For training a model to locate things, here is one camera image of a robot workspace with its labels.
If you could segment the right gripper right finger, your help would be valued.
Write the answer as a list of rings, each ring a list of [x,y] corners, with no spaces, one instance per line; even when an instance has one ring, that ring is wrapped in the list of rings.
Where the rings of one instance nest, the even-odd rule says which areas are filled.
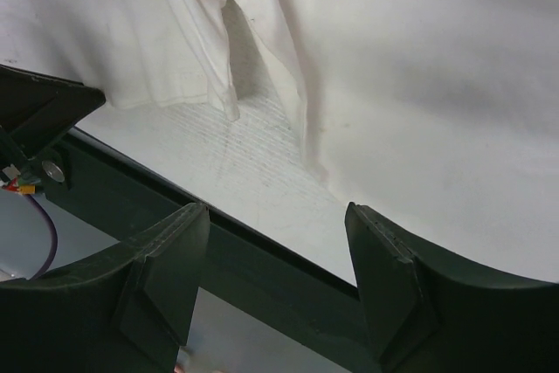
[[[556,284],[466,259],[364,205],[348,206],[345,226],[383,371],[557,371]]]

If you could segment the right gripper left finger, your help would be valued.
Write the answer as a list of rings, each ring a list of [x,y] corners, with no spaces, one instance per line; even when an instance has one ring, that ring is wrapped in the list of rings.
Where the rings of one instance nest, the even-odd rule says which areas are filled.
[[[210,217],[188,204],[35,280],[1,285],[4,372],[170,372],[189,337]]]

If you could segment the white t-shirt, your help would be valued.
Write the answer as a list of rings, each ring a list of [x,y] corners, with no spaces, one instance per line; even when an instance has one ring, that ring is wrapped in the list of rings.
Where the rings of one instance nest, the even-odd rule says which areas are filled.
[[[80,128],[344,280],[365,204],[558,279],[558,0],[1,0],[1,60]]]

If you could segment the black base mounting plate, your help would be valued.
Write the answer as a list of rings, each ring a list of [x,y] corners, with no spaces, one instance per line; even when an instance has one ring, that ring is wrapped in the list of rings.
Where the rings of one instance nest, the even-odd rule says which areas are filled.
[[[353,372],[373,372],[354,288],[70,135],[99,89],[3,66],[1,165],[116,238],[1,285],[1,369],[170,372],[204,288]]]

